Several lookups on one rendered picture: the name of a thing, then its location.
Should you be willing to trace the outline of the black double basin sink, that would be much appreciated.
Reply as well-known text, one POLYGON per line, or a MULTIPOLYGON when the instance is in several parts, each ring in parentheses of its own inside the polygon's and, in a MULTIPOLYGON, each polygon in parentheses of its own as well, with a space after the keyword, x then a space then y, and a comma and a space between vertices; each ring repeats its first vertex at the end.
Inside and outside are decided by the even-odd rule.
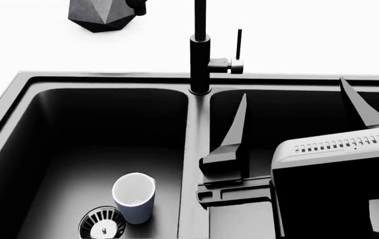
POLYGON ((20 73, 0 98, 0 239, 80 239, 93 208, 114 206, 129 173, 155 180, 151 218, 120 239, 278 239, 270 202, 203 208, 199 161, 220 146, 247 96, 249 177, 273 175, 280 143, 367 129, 347 82, 379 112, 379 75, 20 73))

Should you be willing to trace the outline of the white cup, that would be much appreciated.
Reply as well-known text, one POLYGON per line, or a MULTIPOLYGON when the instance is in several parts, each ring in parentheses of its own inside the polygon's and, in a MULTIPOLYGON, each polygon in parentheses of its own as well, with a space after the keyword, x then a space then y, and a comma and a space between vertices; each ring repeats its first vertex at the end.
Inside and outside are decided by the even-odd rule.
POLYGON ((155 192, 155 180, 143 173, 126 174, 112 187, 113 200, 130 224, 143 224, 151 218, 155 192))

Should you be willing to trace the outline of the metal sink drain strainer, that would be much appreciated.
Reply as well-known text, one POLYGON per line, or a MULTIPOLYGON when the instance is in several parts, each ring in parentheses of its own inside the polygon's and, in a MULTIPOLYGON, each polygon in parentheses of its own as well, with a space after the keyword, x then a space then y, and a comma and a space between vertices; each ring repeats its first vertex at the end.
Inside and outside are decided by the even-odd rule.
POLYGON ((80 239, 120 239, 127 222, 118 208, 99 206, 87 212, 78 225, 80 239))

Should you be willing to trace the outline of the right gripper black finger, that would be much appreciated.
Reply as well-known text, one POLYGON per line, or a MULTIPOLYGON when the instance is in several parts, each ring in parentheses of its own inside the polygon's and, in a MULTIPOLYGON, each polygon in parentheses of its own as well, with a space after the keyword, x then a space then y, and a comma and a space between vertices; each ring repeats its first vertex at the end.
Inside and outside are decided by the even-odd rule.
POLYGON ((369 105, 344 77, 339 78, 339 88, 344 103, 355 119, 368 129, 379 128, 379 112, 369 105))
POLYGON ((222 143, 199 161, 205 180, 241 180, 249 177, 249 153, 246 133, 248 101, 243 95, 232 125, 222 143))

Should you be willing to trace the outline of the black faucet spout column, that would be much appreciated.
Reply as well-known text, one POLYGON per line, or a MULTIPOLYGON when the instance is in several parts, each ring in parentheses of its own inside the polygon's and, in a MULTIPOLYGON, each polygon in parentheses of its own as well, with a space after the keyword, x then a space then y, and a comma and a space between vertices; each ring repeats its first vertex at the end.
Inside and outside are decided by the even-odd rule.
POLYGON ((190 90, 194 95, 210 91, 210 37, 206 34, 206 0, 194 0, 194 34, 190 38, 190 90))

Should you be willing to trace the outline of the black faceted pot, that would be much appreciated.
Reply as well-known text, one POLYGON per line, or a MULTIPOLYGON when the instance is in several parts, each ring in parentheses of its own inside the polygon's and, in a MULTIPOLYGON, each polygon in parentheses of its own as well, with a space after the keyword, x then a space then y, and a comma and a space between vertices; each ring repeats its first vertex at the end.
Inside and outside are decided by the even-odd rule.
POLYGON ((120 31, 146 14, 148 0, 69 0, 68 19, 92 33, 120 31))

